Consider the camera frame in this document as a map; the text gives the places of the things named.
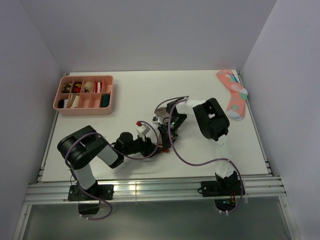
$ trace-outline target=pink sock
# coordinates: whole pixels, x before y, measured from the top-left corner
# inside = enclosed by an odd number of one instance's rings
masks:
[[[216,76],[231,91],[231,100],[226,114],[236,121],[241,121],[246,115],[248,91],[232,78],[232,74],[232,71],[224,69],[219,71]]]

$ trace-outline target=white table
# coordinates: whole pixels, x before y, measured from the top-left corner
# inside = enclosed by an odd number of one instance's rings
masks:
[[[217,72],[188,70],[71,73],[71,76],[112,75],[115,83],[113,113],[108,116],[59,114],[45,160],[42,181],[69,181],[71,174],[57,150],[57,145],[61,139],[87,125],[91,125],[112,143],[122,132],[131,132],[135,136],[138,120],[152,123],[153,111],[157,104],[169,98],[190,95],[190,99],[193,100],[207,100],[213,97],[225,110],[230,100],[230,91],[216,77]],[[229,157],[221,156],[214,141],[202,136],[193,116],[187,118],[178,134],[176,149],[189,162],[202,163],[217,157]],[[156,138],[152,131],[148,136],[155,143]],[[268,174],[248,107],[244,120],[230,119],[227,146],[232,161],[242,175]],[[97,157],[90,165],[98,180],[207,177],[215,172],[215,163],[200,167],[188,166],[181,162],[172,150],[147,160],[126,158],[124,163],[115,169],[109,168]]]

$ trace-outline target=purple cable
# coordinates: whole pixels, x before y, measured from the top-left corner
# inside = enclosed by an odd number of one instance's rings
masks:
[[[146,121],[138,121],[138,122],[147,124],[147,125],[153,130],[153,132],[154,132],[154,134],[155,134],[155,136],[156,136],[156,147],[155,147],[154,151],[153,151],[150,155],[148,155],[148,156],[146,156],[146,157],[142,157],[142,158],[131,157],[131,156],[127,156],[127,155],[119,152],[118,150],[112,148],[112,146],[111,146],[110,144],[109,144],[109,146],[110,146],[115,152],[119,153],[120,155],[122,155],[122,156],[124,156],[124,157],[126,157],[126,158],[130,158],[130,159],[134,159],[134,160],[144,160],[144,159],[147,159],[147,158],[152,157],[153,154],[157,151],[157,149],[158,149],[158,147],[159,147],[159,137],[158,137],[158,135],[157,135],[156,130],[155,130],[149,123],[147,123]],[[80,142],[81,142],[83,139],[85,139],[86,137],[96,136],[96,135],[100,136],[100,137],[103,138],[103,139],[105,138],[104,136],[102,136],[102,135],[101,135],[100,133],[98,133],[98,132],[90,132],[90,133],[87,133],[87,134],[83,135],[82,137],[80,137],[78,140],[76,140],[76,141],[74,142],[74,144],[72,144],[72,146],[69,148],[69,150],[67,151],[67,153],[66,153],[66,155],[65,155],[65,158],[64,158],[64,162],[65,162],[65,164],[70,168],[71,175],[73,176],[74,180],[76,181],[76,185],[78,186],[79,190],[80,190],[81,192],[83,192],[85,195],[87,195],[88,197],[90,197],[90,198],[92,198],[92,199],[95,199],[95,200],[98,200],[98,201],[100,201],[100,202],[103,202],[103,203],[107,204],[107,205],[110,207],[110,211],[109,211],[106,215],[101,216],[101,217],[87,217],[87,216],[82,216],[83,218],[88,219],[88,220],[101,220],[101,219],[105,219],[105,218],[109,217],[110,214],[112,213],[113,207],[112,207],[112,205],[111,205],[109,202],[107,202],[106,200],[103,200],[103,199],[101,199],[101,198],[99,198],[99,197],[93,196],[93,195],[91,195],[90,193],[88,193],[86,190],[83,189],[83,187],[80,185],[80,183],[79,183],[79,181],[78,181],[78,179],[77,179],[77,176],[76,176],[75,172],[74,172],[73,169],[72,169],[72,166],[69,164],[68,159],[69,159],[69,156],[70,156],[70,154],[71,154],[72,149],[73,149],[78,143],[80,143]]]
[[[177,97],[173,97],[173,98],[169,98],[169,99],[167,99],[167,100],[164,100],[164,101],[160,102],[160,103],[158,104],[158,106],[155,107],[154,113],[156,113],[156,111],[158,110],[158,108],[159,108],[162,104],[164,104],[164,103],[166,103],[166,102],[169,102],[169,101],[171,101],[171,100],[180,99],[180,98],[188,98],[188,97],[189,97],[189,96],[177,96]]]
[[[183,103],[183,102],[186,102],[186,101],[187,101],[186,98],[185,98],[185,99],[182,99],[182,100],[180,100],[180,101],[177,101],[177,102],[173,105],[173,107],[171,108],[171,111],[170,111],[170,114],[169,114],[169,120],[168,120],[168,135],[169,135],[169,141],[170,141],[171,147],[172,147],[174,153],[176,154],[176,156],[177,156],[182,162],[184,162],[184,163],[187,164],[187,165],[193,166],[193,167],[199,167],[199,166],[207,165],[207,164],[210,164],[210,163],[213,163],[213,162],[216,162],[216,161],[228,161],[229,163],[231,163],[231,165],[234,167],[234,169],[236,170],[236,172],[237,172],[238,175],[239,175],[240,184],[241,184],[241,195],[240,195],[239,203],[238,203],[237,205],[235,205],[234,209],[232,209],[231,211],[228,211],[228,213],[232,213],[233,211],[235,211],[235,210],[239,207],[239,205],[240,205],[240,203],[241,203],[241,201],[242,201],[243,195],[244,195],[244,184],[243,184],[243,182],[242,182],[241,174],[240,174],[238,168],[236,167],[236,165],[235,165],[230,159],[228,159],[228,158],[223,158],[223,157],[222,157],[222,158],[216,158],[216,159],[213,159],[213,160],[210,160],[210,161],[206,161],[206,162],[203,162],[203,163],[190,163],[190,162],[184,160],[184,159],[179,155],[179,153],[177,152],[177,150],[176,150],[176,148],[175,148],[175,146],[174,146],[174,142],[173,142],[173,140],[172,140],[172,135],[171,135],[171,127],[170,127],[172,114],[173,114],[173,112],[174,112],[174,109],[176,108],[176,106],[177,106],[179,103]]]

